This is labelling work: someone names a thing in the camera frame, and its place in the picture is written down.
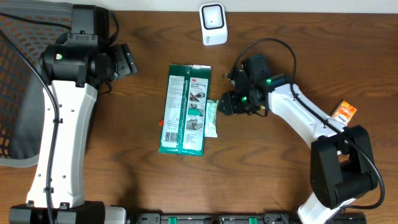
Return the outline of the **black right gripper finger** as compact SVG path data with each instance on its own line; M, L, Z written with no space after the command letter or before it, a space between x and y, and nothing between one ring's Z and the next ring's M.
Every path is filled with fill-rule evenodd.
M218 111L225 114L226 116L232 115L231 99L228 92L222 94L218 105Z
M229 72L224 73L222 75L222 77L227 78L230 84L232 84L233 86L236 86L236 77L238 76L239 76L239 70L237 70L236 68L233 68Z

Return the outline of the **white teal wipes packet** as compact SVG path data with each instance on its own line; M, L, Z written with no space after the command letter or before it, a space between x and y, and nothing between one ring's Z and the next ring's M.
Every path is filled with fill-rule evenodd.
M206 118L205 118L205 137L206 138L217 138L218 134L216 131L216 118L217 118L217 107L219 101L207 100L206 103Z

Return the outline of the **green white 3M packet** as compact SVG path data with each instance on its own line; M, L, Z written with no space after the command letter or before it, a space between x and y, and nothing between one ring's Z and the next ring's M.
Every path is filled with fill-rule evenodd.
M169 66L160 153L203 155L210 78L207 65Z

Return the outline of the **small orange candy box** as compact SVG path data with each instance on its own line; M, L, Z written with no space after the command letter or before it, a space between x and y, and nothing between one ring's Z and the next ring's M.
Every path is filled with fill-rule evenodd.
M357 108L343 100L334 110L331 117L347 126L356 112Z

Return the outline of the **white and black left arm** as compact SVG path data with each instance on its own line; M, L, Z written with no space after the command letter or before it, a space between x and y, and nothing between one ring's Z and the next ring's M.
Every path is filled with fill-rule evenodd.
M11 223L131 223L124 207L87 201L83 161L98 91L103 83L133 75L127 44L117 44L113 12L72 7L66 34L49 45L35 70L44 90L44 126L37 170L24 204L11 207Z

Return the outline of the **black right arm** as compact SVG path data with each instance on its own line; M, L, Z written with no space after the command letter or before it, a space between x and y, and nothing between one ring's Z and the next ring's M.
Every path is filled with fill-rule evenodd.
M289 223L332 223L353 202L382 187L368 132L328 116L286 74L274 75L262 54L240 58L228 73L235 89L224 93L218 109L232 114L272 112L310 148L312 193Z

